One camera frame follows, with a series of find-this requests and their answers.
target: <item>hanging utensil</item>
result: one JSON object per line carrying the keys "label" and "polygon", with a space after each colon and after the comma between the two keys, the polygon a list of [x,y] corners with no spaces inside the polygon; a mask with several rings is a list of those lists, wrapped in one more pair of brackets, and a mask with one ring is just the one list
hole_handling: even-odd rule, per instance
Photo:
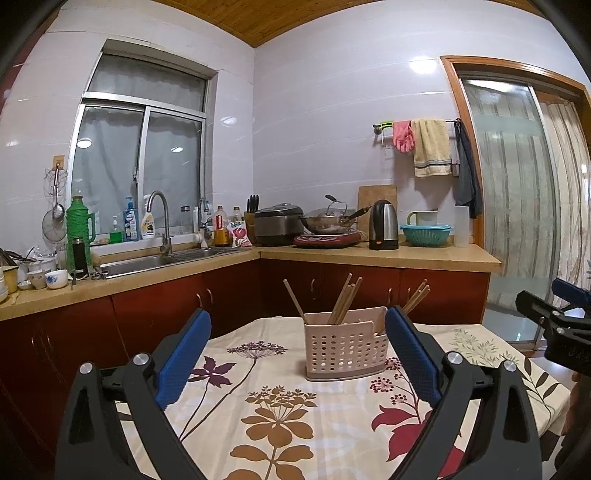
{"label": "hanging utensil", "polygon": [[54,220],[63,221],[64,213],[66,212],[64,206],[57,201],[57,191],[59,188],[59,181],[60,181],[60,169],[56,167],[56,174],[53,178],[53,210],[52,210],[52,217]]}

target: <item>red cabinet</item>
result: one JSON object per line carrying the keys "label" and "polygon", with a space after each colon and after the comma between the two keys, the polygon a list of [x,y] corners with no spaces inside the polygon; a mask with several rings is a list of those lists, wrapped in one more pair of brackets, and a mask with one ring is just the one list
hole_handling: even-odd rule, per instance
{"label": "red cabinet", "polygon": [[212,318],[212,338],[264,316],[258,261],[211,270],[200,276],[199,295]]}
{"label": "red cabinet", "polygon": [[396,305],[400,272],[397,268],[325,264],[322,286],[323,310],[332,311],[349,273],[353,274],[350,283],[363,277],[359,291],[351,304],[352,310]]}
{"label": "red cabinet", "polygon": [[408,289],[412,295],[426,278],[431,293],[408,315],[414,323],[481,323],[490,277],[489,273],[406,269],[398,296],[404,305]]}
{"label": "red cabinet", "polygon": [[151,353],[160,341],[179,330],[200,306],[199,275],[113,295],[115,316],[129,356]]}
{"label": "red cabinet", "polygon": [[69,389],[78,367],[90,361],[99,368],[128,361],[110,297],[75,303],[31,315],[41,330],[43,348]]}
{"label": "red cabinet", "polygon": [[260,260],[261,294],[265,315],[297,317],[297,309],[285,289],[283,279],[290,283],[304,313],[322,312],[323,265],[315,262]]}
{"label": "red cabinet", "polygon": [[23,418],[54,453],[68,392],[30,317],[0,322],[0,381]]}

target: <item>electric kettle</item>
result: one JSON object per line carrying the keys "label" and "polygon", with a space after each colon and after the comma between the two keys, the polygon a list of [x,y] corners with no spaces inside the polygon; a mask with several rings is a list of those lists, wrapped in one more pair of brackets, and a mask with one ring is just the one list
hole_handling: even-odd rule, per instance
{"label": "electric kettle", "polygon": [[398,249],[396,208],[387,200],[378,200],[371,209],[369,215],[369,249]]}

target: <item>rice cooker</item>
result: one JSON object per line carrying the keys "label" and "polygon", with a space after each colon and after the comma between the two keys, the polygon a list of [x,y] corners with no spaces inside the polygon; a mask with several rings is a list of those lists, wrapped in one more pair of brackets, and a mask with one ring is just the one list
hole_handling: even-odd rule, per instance
{"label": "rice cooker", "polygon": [[304,233],[300,218],[304,211],[291,203],[280,203],[255,212],[256,242],[264,247],[291,245]]}

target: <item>faucet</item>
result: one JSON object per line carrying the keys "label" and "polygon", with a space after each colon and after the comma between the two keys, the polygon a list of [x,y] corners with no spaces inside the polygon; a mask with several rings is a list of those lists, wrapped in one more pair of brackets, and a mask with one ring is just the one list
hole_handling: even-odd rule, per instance
{"label": "faucet", "polygon": [[162,199],[162,205],[164,206],[164,235],[162,236],[162,246],[160,247],[160,252],[163,255],[170,255],[173,252],[173,243],[170,240],[170,224],[168,222],[168,203],[166,202],[166,197],[164,193],[160,190],[154,190],[148,199],[148,204],[146,206],[146,211],[152,211],[152,202],[154,201],[155,197],[160,197]]}

